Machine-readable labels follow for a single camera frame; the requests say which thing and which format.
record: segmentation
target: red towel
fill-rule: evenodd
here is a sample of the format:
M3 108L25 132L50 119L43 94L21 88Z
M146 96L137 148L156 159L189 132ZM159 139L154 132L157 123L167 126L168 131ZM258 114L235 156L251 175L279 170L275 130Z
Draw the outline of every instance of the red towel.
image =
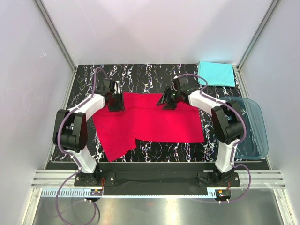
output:
M198 108L178 103L175 110L156 106L162 94L123 93L125 111L108 107L93 115L109 162L136 148L135 139L155 142L204 142Z

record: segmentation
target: transparent blue tray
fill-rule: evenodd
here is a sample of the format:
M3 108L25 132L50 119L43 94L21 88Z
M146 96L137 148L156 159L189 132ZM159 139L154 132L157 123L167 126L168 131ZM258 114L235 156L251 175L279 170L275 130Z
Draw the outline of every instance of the transparent blue tray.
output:
M247 126L246 138L238 145L236 158L248 160L264 158L268 154L269 146L263 114L259 105L255 101L243 97L227 96L222 97L221 100L237 101Z

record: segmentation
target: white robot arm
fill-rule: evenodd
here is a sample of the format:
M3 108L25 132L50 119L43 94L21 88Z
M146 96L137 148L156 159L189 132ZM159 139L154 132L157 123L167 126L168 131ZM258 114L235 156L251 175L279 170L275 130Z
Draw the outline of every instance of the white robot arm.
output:
M99 181L100 168L86 146L88 141L87 120L106 105L110 111L125 110L118 82L109 79L104 79L101 90L95 91L94 95L89 95L75 107L68 110L61 109L56 114L53 143L58 145L58 131L62 120L74 110L63 125L60 143L66 152L76 158L75 162L78 168L81 168L81 175L90 179L90 182Z
M183 102L204 110L212 117L214 134L220 142L215 169L207 178L207 184L212 180L217 185L226 183L233 176L237 143L244 135L239 105L235 101L226 102L203 93L197 84L188 83L185 77L175 77L172 81L174 85L165 88L157 105L174 110L178 102Z

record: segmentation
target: cyan towel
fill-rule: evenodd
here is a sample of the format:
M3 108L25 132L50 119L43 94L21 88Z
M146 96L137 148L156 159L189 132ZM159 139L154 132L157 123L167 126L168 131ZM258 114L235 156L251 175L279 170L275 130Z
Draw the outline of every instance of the cyan towel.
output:
M209 86L235 87L231 64L200 61L198 75L207 80ZM198 78L198 82L205 85L205 82L200 78Z

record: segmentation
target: black and white marble tabletop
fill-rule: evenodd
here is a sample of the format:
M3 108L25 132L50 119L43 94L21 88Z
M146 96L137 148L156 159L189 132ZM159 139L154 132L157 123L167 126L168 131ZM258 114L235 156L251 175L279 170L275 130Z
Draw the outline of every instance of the black and white marble tabletop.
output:
M180 74L198 74L198 64L141 64L141 65L79 65L67 108L73 107L84 100L92 90L92 77L95 68L102 67L109 78L120 81L124 92L162 93L165 86L171 86L171 79ZM97 83L104 77L97 75ZM189 77L189 82L197 82L195 77ZM204 92L220 98L223 96L241 96L239 84L236 87L207 87ZM213 132L211 117L204 111L199 111L205 142L176 143L148 142L136 140L137 148L130 150L117 162L202 162L214 161L217 158L218 141ZM107 162L105 152L95 131L92 119L88 121L88 148L98 162ZM56 147L51 161L71 161L69 156L62 154Z

